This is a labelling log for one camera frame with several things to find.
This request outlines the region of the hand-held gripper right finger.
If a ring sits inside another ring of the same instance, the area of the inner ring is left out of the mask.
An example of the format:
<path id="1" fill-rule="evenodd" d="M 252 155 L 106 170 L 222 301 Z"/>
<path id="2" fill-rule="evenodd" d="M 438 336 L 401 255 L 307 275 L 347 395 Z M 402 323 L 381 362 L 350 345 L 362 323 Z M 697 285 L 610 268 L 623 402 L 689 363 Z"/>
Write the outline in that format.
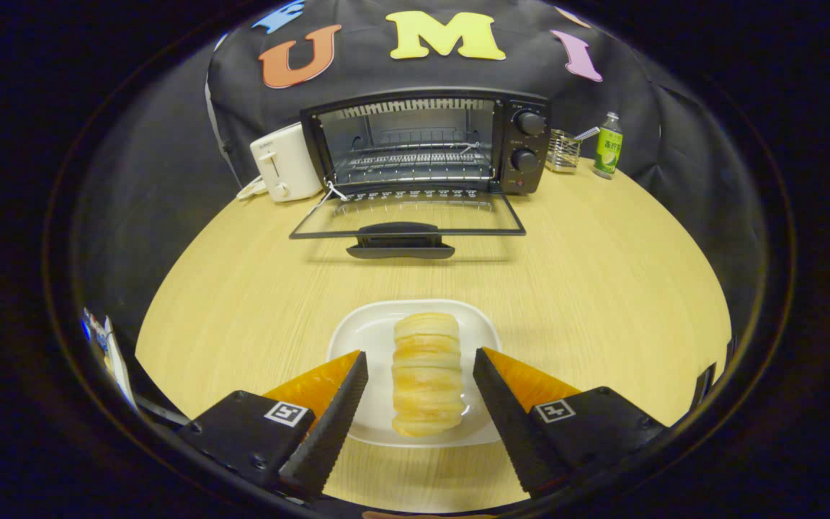
<path id="1" fill-rule="evenodd" d="M 476 351 L 472 376 L 533 498 L 618 469 L 666 431 L 610 387 L 580 391 L 487 347 Z"/>

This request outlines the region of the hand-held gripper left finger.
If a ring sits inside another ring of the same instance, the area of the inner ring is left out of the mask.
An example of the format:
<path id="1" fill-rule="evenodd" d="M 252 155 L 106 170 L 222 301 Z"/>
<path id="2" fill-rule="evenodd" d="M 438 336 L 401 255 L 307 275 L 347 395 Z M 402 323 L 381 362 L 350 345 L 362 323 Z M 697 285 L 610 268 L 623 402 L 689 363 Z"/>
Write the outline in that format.
<path id="1" fill-rule="evenodd" d="M 177 435 L 256 487 L 309 500 L 322 493 L 368 381 L 353 350 L 258 395 L 237 390 Z"/>

